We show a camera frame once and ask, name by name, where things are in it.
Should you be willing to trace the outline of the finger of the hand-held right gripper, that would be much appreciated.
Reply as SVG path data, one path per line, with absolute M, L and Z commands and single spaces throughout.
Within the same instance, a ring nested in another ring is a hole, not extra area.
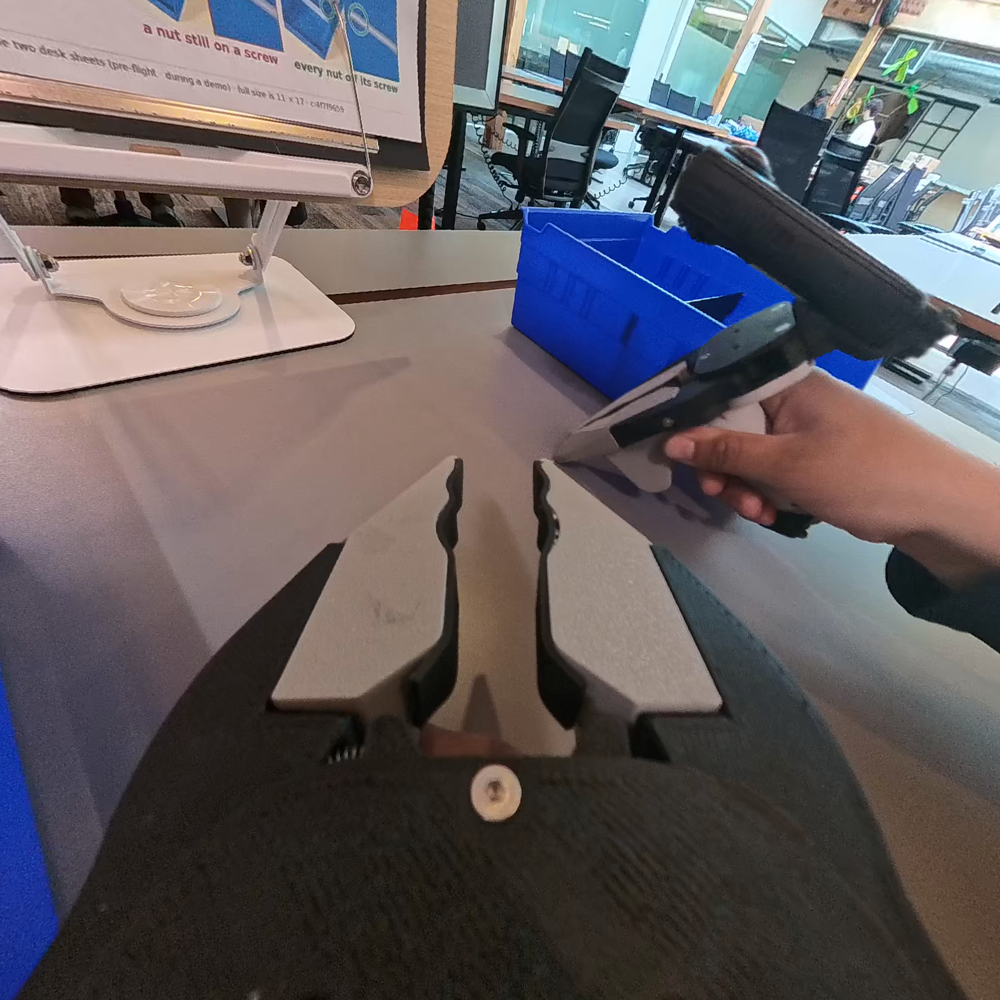
M 607 467 L 642 492 L 665 493 L 673 485 L 672 463 L 665 452 L 668 436 L 661 433 L 619 445 L 607 429 L 580 427 L 556 449 L 555 462 Z
M 660 431 L 705 425 L 704 401 L 682 396 L 689 363 L 674 363 L 588 418 L 572 433 L 581 440 L 642 440 Z

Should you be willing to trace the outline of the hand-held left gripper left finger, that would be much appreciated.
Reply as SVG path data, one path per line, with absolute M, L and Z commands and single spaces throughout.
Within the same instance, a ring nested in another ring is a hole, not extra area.
M 421 727 L 449 698 L 463 479 L 462 460 L 447 457 L 348 537 L 272 692 L 275 709 Z

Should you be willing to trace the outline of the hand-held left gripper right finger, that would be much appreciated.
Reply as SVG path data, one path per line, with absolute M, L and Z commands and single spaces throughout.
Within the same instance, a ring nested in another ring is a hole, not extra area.
M 631 726 L 723 699 L 650 541 L 553 461 L 533 465 L 537 686 L 565 729 L 586 706 Z

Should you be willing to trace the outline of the blue divided plastic bin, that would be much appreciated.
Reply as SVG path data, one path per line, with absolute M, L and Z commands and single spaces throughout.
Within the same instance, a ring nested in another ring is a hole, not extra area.
M 522 211 L 512 325 L 610 399 L 793 300 L 724 248 L 633 212 Z

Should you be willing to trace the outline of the person's right forearm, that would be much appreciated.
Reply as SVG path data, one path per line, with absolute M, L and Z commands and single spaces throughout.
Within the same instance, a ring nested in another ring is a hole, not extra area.
M 998 467 L 928 434 L 903 465 L 885 564 L 908 614 L 999 650 Z

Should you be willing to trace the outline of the brown-edged grey desk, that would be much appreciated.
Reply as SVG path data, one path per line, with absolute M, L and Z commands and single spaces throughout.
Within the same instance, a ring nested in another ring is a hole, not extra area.
M 63 259 L 237 254 L 250 230 L 16 226 L 20 239 Z M 516 284 L 520 232 L 285 229 L 276 255 L 338 302 L 452 294 Z

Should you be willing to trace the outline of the person's right hand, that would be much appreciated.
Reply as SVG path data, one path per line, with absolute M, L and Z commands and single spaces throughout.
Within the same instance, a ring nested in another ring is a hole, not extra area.
M 708 496 L 772 526 L 778 501 L 877 543 L 918 519 L 920 484 L 907 463 L 917 426 L 867 395 L 816 372 L 764 402 L 764 434 L 702 427 L 671 436 L 666 457 L 695 471 Z

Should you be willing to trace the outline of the black office chair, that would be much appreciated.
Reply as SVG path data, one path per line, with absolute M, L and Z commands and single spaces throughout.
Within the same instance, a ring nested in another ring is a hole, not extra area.
M 764 119 L 757 148 L 767 158 L 776 186 L 799 203 L 805 198 L 829 127 L 829 119 L 813 117 L 777 101 Z
M 846 217 L 874 150 L 873 144 L 860 146 L 835 135 L 829 137 L 820 151 L 803 207 L 819 217 Z
M 539 133 L 530 127 L 511 128 L 518 137 L 515 153 L 494 152 L 490 170 L 510 175 L 514 184 L 511 207 L 487 212 L 476 220 L 484 231 L 489 221 L 523 225 L 522 208 L 538 204 L 579 209 L 586 201 L 597 150 L 628 75 L 626 68 L 584 49 L 572 77 L 564 85 L 554 114 Z

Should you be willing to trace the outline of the green hanging plant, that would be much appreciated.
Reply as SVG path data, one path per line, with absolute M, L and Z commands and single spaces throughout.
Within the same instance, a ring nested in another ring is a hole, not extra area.
M 882 102 L 878 114 L 884 118 L 901 118 L 906 120 L 920 109 L 920 91 L 924 84 L 918 78 L 917 69 L 923 59 L 923 51 L 917 49 L 915 43 L 904 44 L 894 58 L 893 53 L 887 57 L 888 62 L 880 67 L 878 75 L 860 74 L 854 88 L 842 111 L 842 117 L 848 122 L 859 121 L 865 109 L 872 102 Z

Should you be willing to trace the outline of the white document stand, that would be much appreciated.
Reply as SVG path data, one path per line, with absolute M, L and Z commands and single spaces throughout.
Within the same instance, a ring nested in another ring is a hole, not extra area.
M 262 202 L 238 250 L 60 260 L 2 219 L 2 392 L 55 396 L 349 339 L 276 254 L 298 202 L 373 187 L 340 2 L 2 2 L 2 180 Z

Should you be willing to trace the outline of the long wooden top table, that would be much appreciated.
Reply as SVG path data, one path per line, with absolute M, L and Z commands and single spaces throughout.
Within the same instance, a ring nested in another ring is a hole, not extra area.
M 553 114 L 558 107 L 563 90 L 564 85 L 558 80 L 516 67 L 503 66 L 501 68 L 498 104 L 507 109 L 531 111 L 546 117 Z M 725 129 L 707 121 L 670 111 L 659 105 L 645 105 L 620 96 L 611 113 L 611 118 L 618 120 L 626 115 L 631 115 L 643 123 L 655 121 L 737 145 L 752 145 L 749 140 L 733 137 Z

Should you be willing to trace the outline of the wooden backing board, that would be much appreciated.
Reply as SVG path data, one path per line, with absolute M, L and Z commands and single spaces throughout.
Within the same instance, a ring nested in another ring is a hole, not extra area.
M 445 159 L 456 2 L 419 2 L 420 142 L 2 72 L 2 182 L 398 207 Z

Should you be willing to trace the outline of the printed instruction sheet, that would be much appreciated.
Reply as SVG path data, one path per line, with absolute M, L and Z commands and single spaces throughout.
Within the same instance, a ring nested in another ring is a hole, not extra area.
M 3 1 L 2 72 L 422 140 L 419 2 Z

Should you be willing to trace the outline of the silver-framed dark panel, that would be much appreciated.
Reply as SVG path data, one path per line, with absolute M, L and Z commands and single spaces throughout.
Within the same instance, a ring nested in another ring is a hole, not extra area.
M 454 63 L 454 105 L 470 113 L 496 111 L 508 1 L 459 1 Z

